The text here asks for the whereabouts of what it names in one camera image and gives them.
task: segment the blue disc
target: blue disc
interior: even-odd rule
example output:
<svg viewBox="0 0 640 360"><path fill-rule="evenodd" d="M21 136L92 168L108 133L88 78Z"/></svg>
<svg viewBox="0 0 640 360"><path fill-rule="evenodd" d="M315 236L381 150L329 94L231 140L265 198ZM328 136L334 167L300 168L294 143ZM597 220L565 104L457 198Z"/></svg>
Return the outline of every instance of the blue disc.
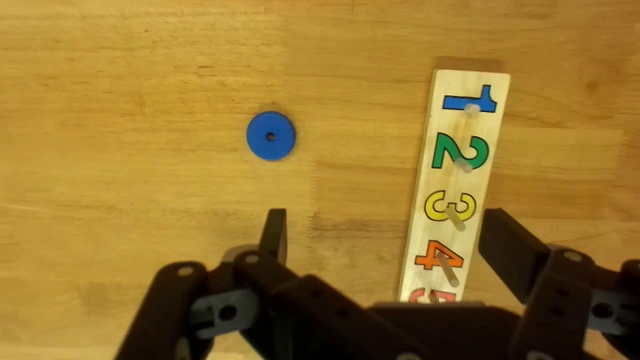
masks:
<svg viewBox="0 0 640 360"><path fill-rule="evenodd" d="M280 160L295 146L295 129L280 112L260 112L245 129L245 143L264 160Z"/></svg>

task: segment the black metal bracket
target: black metal bracket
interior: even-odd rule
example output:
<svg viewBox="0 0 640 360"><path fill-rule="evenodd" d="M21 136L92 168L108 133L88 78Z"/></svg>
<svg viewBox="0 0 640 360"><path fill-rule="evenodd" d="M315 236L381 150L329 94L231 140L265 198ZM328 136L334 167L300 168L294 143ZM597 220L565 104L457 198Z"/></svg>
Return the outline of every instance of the black metal bracket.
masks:
<svg viewBox="0 0 640 360"><path fill-rule="evenodd" d="M587 326L638 357L638 261L622 272L585 254L547 248L501 211L487 211L479 254L525 305L523 316L479 303L362 309L286 262L286 212L270 211L257 247L161 268L121 342L118 360L202 360L214 339L240 333L265 360L564 360Z"/></svg>

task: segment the green number 2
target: green number 2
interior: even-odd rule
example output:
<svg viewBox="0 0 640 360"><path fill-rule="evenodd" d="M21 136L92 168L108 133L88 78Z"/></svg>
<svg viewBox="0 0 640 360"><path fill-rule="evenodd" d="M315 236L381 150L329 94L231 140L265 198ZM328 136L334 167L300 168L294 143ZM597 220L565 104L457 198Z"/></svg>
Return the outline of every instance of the green number 2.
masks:
<svg viewBox="0 0 640 360"><path fill-rule="evenodd" d="M444 162L444 155L447 155L452 158L452 162L456 162L457 158L466 160L472 168L479 168L483 167L485 158L487 158L487 144L483 138L479 136L472 136L470 146L475 150L475 157L466 158L456 140L444 133L438 133L436 136L436 153L434 153L434 162L432 168L442 168Z"/></svg>

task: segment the wooden table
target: wooden table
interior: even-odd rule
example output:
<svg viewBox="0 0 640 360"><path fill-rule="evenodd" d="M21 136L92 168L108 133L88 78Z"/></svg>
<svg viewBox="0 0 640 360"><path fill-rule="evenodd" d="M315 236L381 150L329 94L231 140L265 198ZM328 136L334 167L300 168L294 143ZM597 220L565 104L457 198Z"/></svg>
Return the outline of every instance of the wooden table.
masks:
<svg viewBox="0 0 640 360"><path fill-rule="evenodd" d="M638 38L634 0L3 0L0 359L111 359L161 264L217 264L271 206L289 268L394 301L436 67L512 74L487 206L618 268L640 254ZM244 143L267 109L298 129L276 165ZM466 298L518 310L473 267Z"/></svg>

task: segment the number 2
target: number 2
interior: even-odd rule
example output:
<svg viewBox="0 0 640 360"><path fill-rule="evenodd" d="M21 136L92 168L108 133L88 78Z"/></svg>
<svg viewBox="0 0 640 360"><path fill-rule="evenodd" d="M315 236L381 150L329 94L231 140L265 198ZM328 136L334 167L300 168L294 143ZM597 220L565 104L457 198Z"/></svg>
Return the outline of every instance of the number 2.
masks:
<svg viewBox="0 0 640 360"><path fill-rule="evenodd" d="M438 242L438 241L427 241L425 254L423 257L416 257L413 264L421 267L423 270L432 270L434 267L442 267L439 261L438 261L438 253L444 254L445 262L452 268L462 268L464 267L464 258L457 253L454 253L447 247L444 247L442 242Z"/></svg>
<svg viewBox="0 0 640 360"><path fill-rule="evenodd" d="M456 140L444 133L438 133L436 136L436 150L434 150L434 160L432 160L432 168L442 168L442 162L444 162L444 155L447 155L454 160L462 158L464 162L468 162L472 168L479 168L483 167L483 162L487 160L487 144L483 138L479 136L472 136L470 140L470 149L475 150L475 157L472 158L466 158Z"/></svg>

